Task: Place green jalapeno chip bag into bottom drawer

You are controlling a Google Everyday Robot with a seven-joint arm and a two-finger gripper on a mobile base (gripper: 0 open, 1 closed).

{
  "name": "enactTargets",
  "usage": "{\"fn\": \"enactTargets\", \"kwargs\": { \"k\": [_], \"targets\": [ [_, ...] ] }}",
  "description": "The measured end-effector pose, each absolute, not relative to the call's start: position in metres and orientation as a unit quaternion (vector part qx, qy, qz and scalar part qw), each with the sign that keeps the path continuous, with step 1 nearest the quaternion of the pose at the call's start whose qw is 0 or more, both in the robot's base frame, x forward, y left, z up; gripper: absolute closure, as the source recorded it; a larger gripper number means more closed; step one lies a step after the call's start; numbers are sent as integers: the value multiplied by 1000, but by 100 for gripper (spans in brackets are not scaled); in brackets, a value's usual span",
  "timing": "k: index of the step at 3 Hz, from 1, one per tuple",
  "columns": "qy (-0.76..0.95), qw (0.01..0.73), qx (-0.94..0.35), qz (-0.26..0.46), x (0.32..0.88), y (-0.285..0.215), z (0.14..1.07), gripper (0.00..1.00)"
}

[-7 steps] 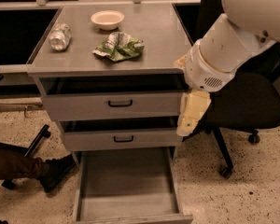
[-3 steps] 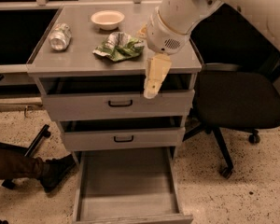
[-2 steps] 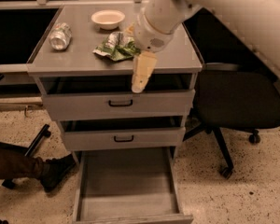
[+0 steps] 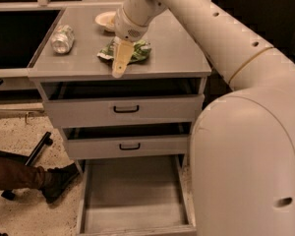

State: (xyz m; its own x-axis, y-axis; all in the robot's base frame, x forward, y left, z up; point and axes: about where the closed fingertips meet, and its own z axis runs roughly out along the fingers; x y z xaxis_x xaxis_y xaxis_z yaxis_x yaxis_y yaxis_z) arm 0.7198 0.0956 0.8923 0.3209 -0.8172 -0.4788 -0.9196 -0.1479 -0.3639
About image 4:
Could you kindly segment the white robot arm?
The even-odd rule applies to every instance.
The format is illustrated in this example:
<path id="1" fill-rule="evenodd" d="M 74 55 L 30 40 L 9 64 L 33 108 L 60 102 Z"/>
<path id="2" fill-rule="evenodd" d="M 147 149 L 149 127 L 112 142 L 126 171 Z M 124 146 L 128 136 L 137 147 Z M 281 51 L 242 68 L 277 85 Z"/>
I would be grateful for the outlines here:
<path id="1" fill-rule="evenodd" d="M 295 236 L 295 64 L 209 0 L 126 0 L 115 18 L 118 65 L 164 10 L 232 89 L 192 132 L 198 236 Z"/>

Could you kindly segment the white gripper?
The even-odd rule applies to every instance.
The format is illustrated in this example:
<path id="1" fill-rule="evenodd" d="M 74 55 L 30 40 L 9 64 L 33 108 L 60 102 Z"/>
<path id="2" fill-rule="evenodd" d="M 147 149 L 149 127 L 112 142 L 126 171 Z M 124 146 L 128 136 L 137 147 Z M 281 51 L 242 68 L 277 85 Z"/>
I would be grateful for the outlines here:
<path id="1" fill-rule="evenodd" d="M 118 8 L 114 17 L 115 34 L 119 37 L 114 40 L 112 76 L 121 78 L 129 64 L 134 52 L 134 44 L 148 31 L 147 27 L 141 27 L 133 23 L 125 14 L 122 7 Z"/>

